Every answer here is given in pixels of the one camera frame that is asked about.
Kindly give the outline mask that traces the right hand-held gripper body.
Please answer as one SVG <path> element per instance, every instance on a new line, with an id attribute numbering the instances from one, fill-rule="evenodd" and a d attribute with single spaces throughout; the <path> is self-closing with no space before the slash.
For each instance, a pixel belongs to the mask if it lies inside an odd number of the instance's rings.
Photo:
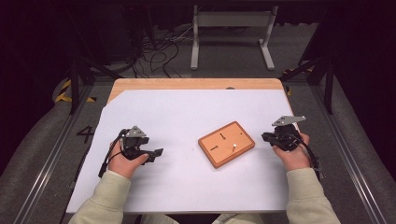
<path id="1" fill-rule="evenodd" d="M 272 146 L 277 146 L 283 151 L 293 151 L 302 143 L 302 137 L 295 127 L 295 123 L 306 120 L 305 116 L 282 116 L 277 119 L 273 126 L 275 126 Z"/>

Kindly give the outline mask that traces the wooden table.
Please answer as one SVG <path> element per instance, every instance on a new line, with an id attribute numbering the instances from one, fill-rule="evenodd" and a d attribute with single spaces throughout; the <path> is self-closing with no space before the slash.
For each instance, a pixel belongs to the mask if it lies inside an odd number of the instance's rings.
<path id="1" fill-rule="evenodd" d="M 281 90 L 287 105 L 290 102 L 284 86 L 277 78 L 119 78 L 116 79 L 107 103 L 128 90 Z"/>

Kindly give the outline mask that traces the yellow black hazard tape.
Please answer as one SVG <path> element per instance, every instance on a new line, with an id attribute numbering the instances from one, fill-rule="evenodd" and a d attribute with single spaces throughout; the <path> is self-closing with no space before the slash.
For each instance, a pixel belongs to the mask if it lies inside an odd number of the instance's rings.
<path id="1" fill-rule="evenodd" d="M 72 81 L 71 81 L 70 78 L 68 78 L 64 82 L 64 84 L 61 87 L 61 90 L 60 90 L 59 94 L 55 98 L 55 102 L 70 102 L 71 103 L 73 101 L 71 96 L 67 96 L 66 95 L 66 92 L 67 92 L 68 88 L 71 87 L 71 83 L 72 83 Z M 94 102 L 96 102 L 96 99 L 97 99 L 96 97 L 88 97 L 86 102 L 87 103 L 94 103 Z"/>

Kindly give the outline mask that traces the metal floor rail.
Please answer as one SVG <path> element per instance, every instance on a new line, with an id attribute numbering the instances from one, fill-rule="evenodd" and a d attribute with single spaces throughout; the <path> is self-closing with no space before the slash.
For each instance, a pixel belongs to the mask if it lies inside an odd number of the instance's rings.
<path id="1" fill-rule="evenodd" d="M 85 105 L 87 98 L 92 91 L 92 86 L 84 86 L 81 88 L 81 93 L 77 95 L 79 103 L 72 107 L 72 114 L 69 114 L 67 120 L 62 127 L 60 134 L 58 135 L 54 146 L 52 147 L 43 167 L 39 171 L 35 183 L 31 187 L 28 196 L 24 200 L 24 203 L 15 217 L 13 224 L 27 224 L 30 216 L 32 215 L 41 195 L 43 194 L 46 186 L 50 181 L 50 177 L 61 157 L 64 143 L 70 134 L 82 107 Z"/>
<path id="2" fill-rule="evenodd" d="M 319 108 L 328 123 L 332 134 L 335 138 L 335 141 L 338 146 L 339 154 L 342 158 L 344 165 L 349 173 L 349 176 L 353 182 L 353 185 L 358 192 L 361 201 L 365 207 L 365 210 L 368 213 L 369 218 L 371 219 L 373 224 L 388 224 L 386 221 L 381 209 L 376 202 L 376 199 L 370 190 L 365 177 L 363 176 L 361 169 L 359 168 L 356 160 L 354 159 L 349 146 L 347 145 L 347 141 L 345 137 L 342 135 L 341 130 L 333 117 L 324 104 L 324 96 L 320 92 L 319 87 L 311 86 L 310 87 L 314 98 L 316 99 Z"/>

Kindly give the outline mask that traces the black metal stand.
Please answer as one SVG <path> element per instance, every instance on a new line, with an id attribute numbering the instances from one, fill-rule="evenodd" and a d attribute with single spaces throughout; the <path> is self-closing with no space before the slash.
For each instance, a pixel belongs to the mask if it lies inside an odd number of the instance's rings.
<path id="1" fill-rule="evenodd" d="M 105 68 L 103 65 L 95 62 L 94 60 L 85 57 L 75 57 L 71 62 L 71 74 L 69 75 L 71 80 L 71 109 L 70 115 L 74 115 L 81 102 L 81 97 L 79 93 L 79 82 L 82 81 L 83 85 L 92 86 L 95 82 L 95 77 L 91 68 L 95 68 L 106 77 L 111 77 L 113 79 L 121 78 L 117 73 Z"/>
<path id="2" fill-rule="evenodd" d="M 332 114 L 332 85 L 334 79 L 334 66 L 332 59 L 329 57 L 320 57 L 291 70 L 290 72 L 283 74 L 279 80 L 287 81 L 308 68 L 313 68 L 312 72 L 306 79 L 309 85 L 317 86 L 320 81 L 325 78 L 325 91 L 324 91 L 324 105 L 329 114 Z"/>

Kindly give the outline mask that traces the person's left hand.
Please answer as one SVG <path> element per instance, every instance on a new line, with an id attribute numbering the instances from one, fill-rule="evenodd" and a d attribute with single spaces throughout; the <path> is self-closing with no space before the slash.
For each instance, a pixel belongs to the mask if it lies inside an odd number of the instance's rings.
<path id="1" fill-rule="evenodd" d="M 138 158 L 129 161 L 120 151 L 120 142 L 117 141 L 111 151 L 108 169 L 127 179 L 131 179 L 135 170 L 149 158 L 148 154 L 140 155 Z"/>

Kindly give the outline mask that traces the person's legs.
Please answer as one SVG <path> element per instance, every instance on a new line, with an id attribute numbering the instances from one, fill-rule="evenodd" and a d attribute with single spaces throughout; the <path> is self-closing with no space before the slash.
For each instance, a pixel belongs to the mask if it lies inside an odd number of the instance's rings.
<path id="1" fill-rule="evenodd" d="M 134 224 L 264 224 L 257 214 L 139 215 Z"/>

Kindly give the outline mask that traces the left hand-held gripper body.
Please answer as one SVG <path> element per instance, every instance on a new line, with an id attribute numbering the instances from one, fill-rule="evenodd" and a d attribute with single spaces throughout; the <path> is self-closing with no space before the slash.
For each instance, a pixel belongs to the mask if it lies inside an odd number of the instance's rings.
<path id="1" fill-rule="evenodd" d="M 121 154 L 130 161 L 143 154 L 140 146 L 148 142 L 149 138 L 147 135 L 137 126 L 120 131 Z"/>

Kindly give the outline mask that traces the white metal stand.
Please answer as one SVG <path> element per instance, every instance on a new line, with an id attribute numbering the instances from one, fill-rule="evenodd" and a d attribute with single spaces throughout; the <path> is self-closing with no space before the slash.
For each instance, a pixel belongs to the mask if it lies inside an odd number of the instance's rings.
<path id="1" fill-rule="evenodd" d="M 200 11 L 195 5 L 193 9 L 191 49 L 191 70 L 197 70 L 199 64 L 199 28 L 200 27 L 262 27 L 264 37 L 258 40 L 267 69 L 275 69 L 272 56 L 268 49 L 269 39 L 275 25 L 278 6 L 264 11 Z"/>

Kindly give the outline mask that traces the white table sheet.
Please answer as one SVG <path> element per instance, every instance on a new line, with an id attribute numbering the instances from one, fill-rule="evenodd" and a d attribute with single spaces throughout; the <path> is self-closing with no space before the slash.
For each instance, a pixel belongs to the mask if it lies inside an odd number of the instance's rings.
<path id="1" fill-rule="evenodd" d="M 137 168 L 125 211 L 130 213 L 265 212 L 288 203 L 282 162 L 262 133 L 290 114 L 282 90 L 135 90 L 106 105 L 67 207 L 76 212 L 92 195 L 110 143 L 120 130 L 138 126 L 148 135 L 145 150 L 163 154 Z M 199 138 L 238 122 L 255 146 L 219 169 Z"/>

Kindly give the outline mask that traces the person's right hand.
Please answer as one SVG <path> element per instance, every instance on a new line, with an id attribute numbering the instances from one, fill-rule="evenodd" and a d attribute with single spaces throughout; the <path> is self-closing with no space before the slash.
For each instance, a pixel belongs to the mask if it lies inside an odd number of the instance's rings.
<path id="1" fill-rule="evenodd" d="M 311 167 L 310 158 L 305 148 L 309 144 L 310 137 L 304 133 L 300 133 L 300 136 L 304 142 L 293 151 L 283 151 L 281 148 L 273 146 L 273 151 L 282 160 L 287 171 Z"/>

